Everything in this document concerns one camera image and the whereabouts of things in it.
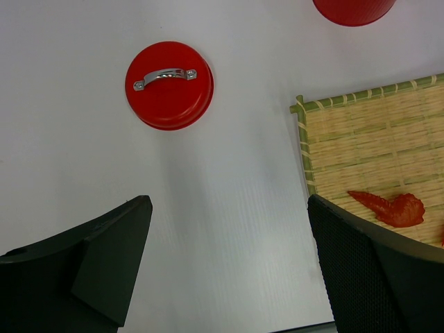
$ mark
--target lid handle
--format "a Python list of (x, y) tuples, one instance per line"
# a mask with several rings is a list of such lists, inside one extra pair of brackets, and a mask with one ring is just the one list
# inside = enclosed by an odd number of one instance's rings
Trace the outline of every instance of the lid handle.
[(197, 78), (197, 71), (195, 69), (184, 70), (181, 68), (167, 68), (159, 71), (152, 71), (146, 74), (142, 81), (134, 82), (134, 90), (136, 92), (143, 90), (148, 84), (161, 78), (184, 78), (185, 80), (194, 80)]

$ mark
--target red pot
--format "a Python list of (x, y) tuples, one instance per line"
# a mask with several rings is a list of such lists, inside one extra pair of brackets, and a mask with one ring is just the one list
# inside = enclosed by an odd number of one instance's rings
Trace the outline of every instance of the red pot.
[(396, 0), (314, 0), (319, 12), (342, 26), (364, 26), (383, 17)]

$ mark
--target placemat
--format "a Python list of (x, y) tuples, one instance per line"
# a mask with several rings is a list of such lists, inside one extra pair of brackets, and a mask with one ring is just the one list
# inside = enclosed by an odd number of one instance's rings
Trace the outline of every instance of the placemat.
[[(406, 237), (441, 246), (444, 232), (444, 74), (304, 102), (296, 97), (309, 194)], [(347, 191), (392, 200), (412, 193), (424, 222), (393, 228)]]

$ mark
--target green bamboo border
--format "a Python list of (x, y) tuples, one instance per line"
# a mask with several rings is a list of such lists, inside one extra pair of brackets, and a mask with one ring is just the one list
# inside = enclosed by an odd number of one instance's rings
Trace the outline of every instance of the green bamboo border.
[(309, 195), (316, 194), (316, 183), (314, 182), (314, 173), (311, 166), (310, 149), (308, 144), (307, 112), (338, 107), (368, 99), (388, 96), (398, 92), (408, 92), (409, 90), (432, 87), (441, 81), (444, 81), (444, 74), (427, 76), (416, 80), (395, 83), (394, 85), (385, 85), (383, 87), (306, 103), (304, 103), (302, 95), (297, 96), (296, 104), (290, 107), (290, 113), (296, 113), (298, 115), (300, 152), (302, 155), (302, 164), (304, 166), (305, 181), (307, 183)]

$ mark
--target white table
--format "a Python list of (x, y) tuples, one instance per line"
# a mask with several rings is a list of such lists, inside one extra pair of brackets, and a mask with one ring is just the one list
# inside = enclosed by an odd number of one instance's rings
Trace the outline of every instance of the white table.
[[(331, 321), (289, 106), (442, 72), (444, 1), (419, 2), (344, 28), (310, 0), (4, 1), (0, 253), (148, 194), (122, 332)], [(123, 89), (162, 40), (201, 52), (216, 82), (204, 117), (172, 133), (143, 124)]]

